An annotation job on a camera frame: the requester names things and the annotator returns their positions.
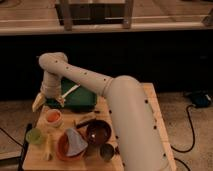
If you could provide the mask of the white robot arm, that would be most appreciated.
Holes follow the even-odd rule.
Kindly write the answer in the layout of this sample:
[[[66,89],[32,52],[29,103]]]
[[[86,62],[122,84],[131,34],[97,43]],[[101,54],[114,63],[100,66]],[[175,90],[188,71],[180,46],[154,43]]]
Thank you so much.
[[[65,77],[106,99],[124,171],[171,171],[151,105],[138,80],[112,78],[70,65],[61,52],[42,54],[39,65],[44,76],[33,110],[48,98],[64,102],[61,79]]]

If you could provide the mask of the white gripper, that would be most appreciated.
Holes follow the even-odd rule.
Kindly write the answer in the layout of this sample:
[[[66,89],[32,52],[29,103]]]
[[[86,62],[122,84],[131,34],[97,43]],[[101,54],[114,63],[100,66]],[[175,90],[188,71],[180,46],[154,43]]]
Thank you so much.
[[[60,104],[61,107],[65,105],[65,99],[60,96],[61,95],[61,87],[52,87],[52,86],[41,86],[41,92],[38,93],[33,104],[32,104],[32,111],[36,112],[45,102],[46,98],[56,98],[56,101]]]

